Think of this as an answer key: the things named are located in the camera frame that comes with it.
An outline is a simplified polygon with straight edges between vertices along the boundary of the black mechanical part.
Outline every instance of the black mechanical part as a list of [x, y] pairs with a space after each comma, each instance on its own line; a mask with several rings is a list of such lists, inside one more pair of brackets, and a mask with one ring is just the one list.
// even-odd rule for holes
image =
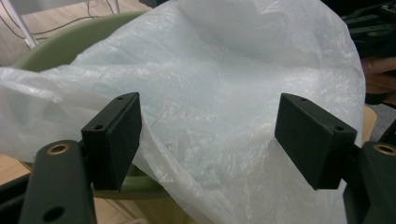
[[371, 94], [366, 92], [364, 103], [367, 105], [380, 105], [387, 98], [388, 93]]
[[357, 9], [344, 16], [361, 58], [396, 56], [396, 1]]
[[30, 177], [0, 186], [0, 222], [96, 223], [91, 183], [120, 188], [141, 128], [139, 94], [117, 97], [82, 130], [79, 143], [63, 140], [41, 148]]
[[92, 159], [93, 187], [120, 190], [139, 147], [142, 119], [138, 93], [115, 98], [82, 130]]
[[40, 149], [21, 212], [21, 224], [96, 223], [90, 182], [79, 143], [64, 140]]
[[382, 134], [379, 141], [396, 146], [396, 120], [390, 124], [384, 134]]
[[314, 189], [343, 178], [349, 224], [396, 223], [396, 146], [353, 144], [356, 131], [305, 98], [282, 93], [275, 136]]
[[282, 93], [275, 137], [314, 189], [337, 189], [356, 131], [311, 101]]
[[0, 220], [2, 223], [18, 223], [29, 175], [0, 186]]
[[367, 142], [355, 159], [361, 181], [344, 192], [349, 224], [396, 223], [396, 147]]

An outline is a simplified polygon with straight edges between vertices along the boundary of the chair backrest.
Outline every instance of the chair backrest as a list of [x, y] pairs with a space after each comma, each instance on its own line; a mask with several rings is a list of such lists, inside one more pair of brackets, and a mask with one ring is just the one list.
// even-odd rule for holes
[[106, 16], [67, 28], [30, 50], [13, 67], [41, 72], [62, 64], [69, 64], [84, 49], [110, 36], [123, 24], [144, 12]]

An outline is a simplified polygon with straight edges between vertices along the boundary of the screw hole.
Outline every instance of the screw hole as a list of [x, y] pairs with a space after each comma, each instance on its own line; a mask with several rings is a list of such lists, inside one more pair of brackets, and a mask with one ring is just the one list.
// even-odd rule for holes
[[50, 154], [51, 156], [58, 155], [58, 154], [66, 152], [66, 150], [69, 148], [70, 148], [70, 146], [68, 144], [59, 144], [59, 145], [50, 147], [47, 150], [47, 153]]
[[396, 149], [385, 145], [375, 145], [375, 149], [386, 155], [396, 156]]
[[62, 207], [54, 207], [49, 210], [44, 216], [44, 222], [52, 222], [60, 218], [64, 214], [64, 209]]
[[343, 130], [344, 130], [344, 128], [341, 127], [341, 126], [335, 126], [334, 128], [335, 128], [335, 130], [337, 130], [337, 131], [343, 131]]
[[99, 130], [102, 130], [103, 129], [103, 125], [95, 125], [95, 126], [93, 126], [93, 129], [94, 130], [96, 130], [96, 131], [99, 131]]

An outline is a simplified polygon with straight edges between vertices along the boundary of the cable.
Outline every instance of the cable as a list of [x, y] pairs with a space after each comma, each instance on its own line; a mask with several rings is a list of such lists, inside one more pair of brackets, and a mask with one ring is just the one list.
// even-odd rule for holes
[[90, 0], [87, 1], [87, 12], [91, 18], [98, 18], [98, 16], [92, 16], [90, 12]]
[[21, 29], [21, 27], [14, 21], [14, 19], [12, 19], [11, 15], [9, 15], [9, 12], [8, 12], [6, 6], [4, 6], [3, 0], [0, 0], [0, 2], [1, 2], [1, 5], [3, 5], [3, 8], [4, 8], [4, 10], [6, 11], [7, 15], [9, 16], [9, 18], [12, 20], [12, 22], [14, 22], [14, 24], [15, 24], [18, 28]]
[[113, 13], [113, 15], [114, 15], [113, 8], [111, 7], [110, 3], [108, 3], [108, 0], [106, 0], [106, 2], [107, 2], [108, 7], [110, 8], [111, 13]]
[[[20, 27], [20, 26], [12, 19], [12, 17], [9, 15], [9, 12], [8, 12], [8, 10], [6, 9], [6, 7], [5, 7], [3, 1], [0, 0], [0, 2], [1, 2], [1, 4], [3, 5], [3, 8], [4, 8], [4, 10], [6, 11], [6, 13], [8, 14], [8, 16], [11, 18], [12, 22], [14, 22], [14, 24], [15, 24], [18, 28], [21, 29], [21, 27]], [[70, 21], [70, 22], [68, 22], [68, 23], [66, 23], [66, 24], [63, 24], [63, 25], [58, 26], [58, 27], [55, 27], [55, 28], [50, 29], [50, 30], [48, 30], [48, 31], [43, 31], [43, 32], [38, 32], [38, 33], [31, 32], [31, 34], [32, 34], [32, 35], [43, 35], [43, 34], [46, 34], [46, 33], [49, 33], [49, 32], [55, 31], [55, 30], [59, 30], [59, 29], [65, 27], [66, 25], [69, 25], [69, 24], [71, 24], [71, 23], [73, 23], [73, 22], [76, 22], [76, 21], [80, 21], [80, 20], [84, 20], [84, 19], [94, 19], [94, 18], [96, 18], [96, 16], [91, 16], [91, 13], [90, 13], [90, 11], [89, 11], [89, 10], [90, 10], [90, 8], [89, 8], [89, 2], [90, 2], [90, 1], [88, 1], [88, 13], [89, 13], [90, 16], [88, 16], [88, 17], [81, 17], [81, 18], [75, 19], [75, 20], [73, 20], [73, 21]]]
[[43, 34], [46, 34], [46, 33], [49, 33], [49, 32], [56, 31], [56, 30], [59, 30], [61, 28], [64, 28], [66, 25], [70, 25], [73, 22], [80, 21], [80, 20], [85, 20], [85, 19], [92, 19], [92, 17], [81, 17], [81, 18], [75, 19], [73, 21], [70, 21], [70, 22], [68, 22], [66, 24], [63, 24], [61, 26], [55, 27], [53, 29], [50, 29], [48, 31], [39, 32], [39, 33], [32, 33], [32, 35], [43, 35]]
[[3, 17], [0, 16], [0, 19], [3, 21], [3, 23], [6, 25], [6, 27], [8, 27], [8, 29], [17, 37], [19, 37], [20, 39], [24, 39], [24, 37], [18, 35], [17, 33], [15, 33], [15, 31], [13, 29], [11, 29], [11, 27], [9, 27], [9, 25], [6, 23], [6, 21], [3, 19]]

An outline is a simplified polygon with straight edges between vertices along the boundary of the white plastic bag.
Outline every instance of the white plastic bag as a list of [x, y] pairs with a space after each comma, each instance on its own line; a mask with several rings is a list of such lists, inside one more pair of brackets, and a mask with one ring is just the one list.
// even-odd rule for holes
[[281, 92], [361, 130], [359, 57], [319, 0], [168, 2], [71, 65], [2, 68], [0, 86], [1, 150], [17, 159], [79, 140], [111, 98], [139, 91], [134, 163], [198, 222], [346, 222], [342, 190], [313, 191], [274, 138]]

